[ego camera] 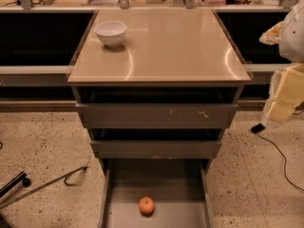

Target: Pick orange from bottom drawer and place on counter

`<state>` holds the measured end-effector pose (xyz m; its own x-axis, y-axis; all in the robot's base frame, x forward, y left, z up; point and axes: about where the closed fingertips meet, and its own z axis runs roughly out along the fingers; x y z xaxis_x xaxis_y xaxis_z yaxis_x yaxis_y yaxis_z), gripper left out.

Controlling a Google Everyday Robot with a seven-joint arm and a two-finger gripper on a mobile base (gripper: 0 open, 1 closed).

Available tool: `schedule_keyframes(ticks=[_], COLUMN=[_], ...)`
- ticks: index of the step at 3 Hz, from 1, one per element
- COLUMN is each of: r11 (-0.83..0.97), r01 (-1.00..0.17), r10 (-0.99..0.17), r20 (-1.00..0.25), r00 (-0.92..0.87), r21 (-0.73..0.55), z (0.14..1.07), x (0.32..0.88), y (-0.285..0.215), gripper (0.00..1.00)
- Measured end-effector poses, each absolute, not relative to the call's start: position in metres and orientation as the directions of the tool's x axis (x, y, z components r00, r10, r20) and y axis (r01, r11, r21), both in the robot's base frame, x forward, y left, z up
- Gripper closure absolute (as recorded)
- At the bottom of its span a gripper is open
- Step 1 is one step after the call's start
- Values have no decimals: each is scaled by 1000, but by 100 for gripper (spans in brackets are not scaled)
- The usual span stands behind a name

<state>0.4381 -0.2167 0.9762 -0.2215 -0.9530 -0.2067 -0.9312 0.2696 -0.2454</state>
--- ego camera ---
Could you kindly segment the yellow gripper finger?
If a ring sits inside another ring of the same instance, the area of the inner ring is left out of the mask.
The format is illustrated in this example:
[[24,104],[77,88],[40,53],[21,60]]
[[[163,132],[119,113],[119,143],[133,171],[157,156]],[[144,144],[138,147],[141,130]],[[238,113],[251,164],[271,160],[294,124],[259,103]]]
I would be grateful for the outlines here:
[[283,22],[275,24],[259,37],[259,42],[265,45],[279,45],[281,42],[281,29]]
[[287,121],[304,102],[304,64],[292,64],[280,74],[280,80],[266,113],[266,120]]

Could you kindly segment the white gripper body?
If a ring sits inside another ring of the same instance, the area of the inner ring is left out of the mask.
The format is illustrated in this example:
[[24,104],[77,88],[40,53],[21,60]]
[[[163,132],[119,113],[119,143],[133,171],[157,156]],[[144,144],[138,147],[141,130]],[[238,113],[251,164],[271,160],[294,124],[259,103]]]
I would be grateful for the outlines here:
[[304,0],[298,1],[282,23],[279,54],[292,62],[304,62]]

